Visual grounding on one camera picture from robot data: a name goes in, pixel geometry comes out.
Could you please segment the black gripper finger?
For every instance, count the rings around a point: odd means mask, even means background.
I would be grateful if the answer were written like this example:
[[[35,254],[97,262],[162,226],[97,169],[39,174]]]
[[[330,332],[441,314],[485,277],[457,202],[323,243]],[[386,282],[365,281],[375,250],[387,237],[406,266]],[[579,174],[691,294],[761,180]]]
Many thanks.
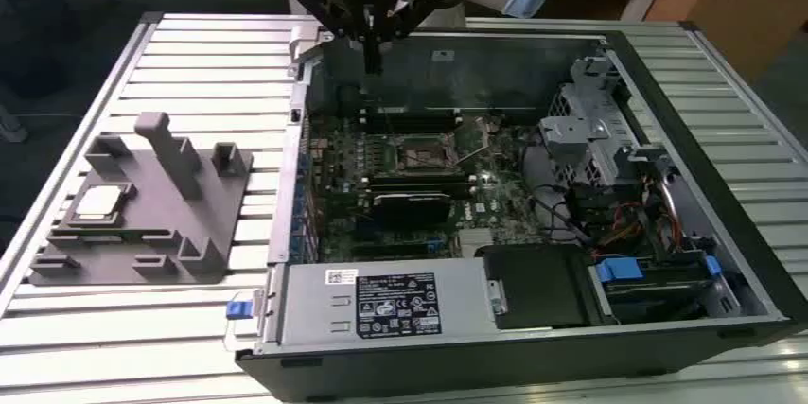
[[[297,1],[337,38],[361,47],[365,73],[371,74],[371,27],[363,0]]]
[[[383,1],[371,6],[371,74],[382,72],[382,45],[409,36],[437,8],[437,0],[414,0],[401,8]]]

